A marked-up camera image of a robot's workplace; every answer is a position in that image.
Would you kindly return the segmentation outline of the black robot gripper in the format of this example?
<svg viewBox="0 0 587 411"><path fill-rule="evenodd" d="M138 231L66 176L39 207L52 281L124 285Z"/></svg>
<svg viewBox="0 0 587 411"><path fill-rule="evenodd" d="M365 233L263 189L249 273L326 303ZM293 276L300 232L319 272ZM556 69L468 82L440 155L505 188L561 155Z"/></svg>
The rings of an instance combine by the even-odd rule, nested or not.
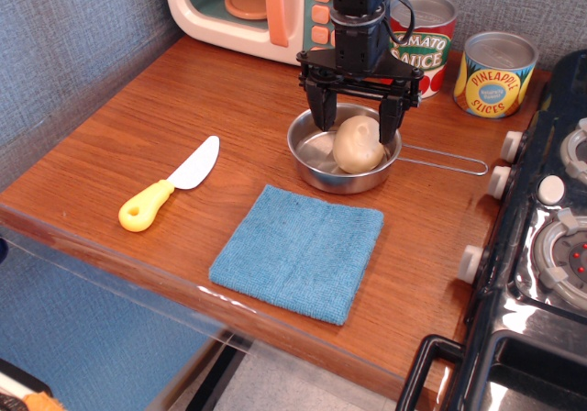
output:
<svg viewBox="0 0 587 411"><path fill-rule="evenodd" d="M393 140L404 106L419 106L420 70L390 52L391 25L383 8L363 17L331 13L335 44L331 49L303 50L300 85L317 128L328 131L337 115L338 94L381 100L380 142Z"/></svg>

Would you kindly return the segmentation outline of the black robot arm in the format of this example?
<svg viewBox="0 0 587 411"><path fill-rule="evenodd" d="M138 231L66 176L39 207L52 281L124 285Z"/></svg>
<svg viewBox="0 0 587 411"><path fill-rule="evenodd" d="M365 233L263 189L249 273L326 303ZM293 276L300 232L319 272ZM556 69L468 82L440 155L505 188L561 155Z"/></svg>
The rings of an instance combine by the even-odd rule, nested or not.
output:
<svg viewBox="0 0 587 411"><path fill-rule="evenodd" d="M297 54L299 83L314 123L323 131L334 125L339 94L378 100L379 141L385 145L405 111L421 101L423 72L390 51L391 42L410 39L414 9L408 0L333 0L330 17L334 47Z"/></svg>

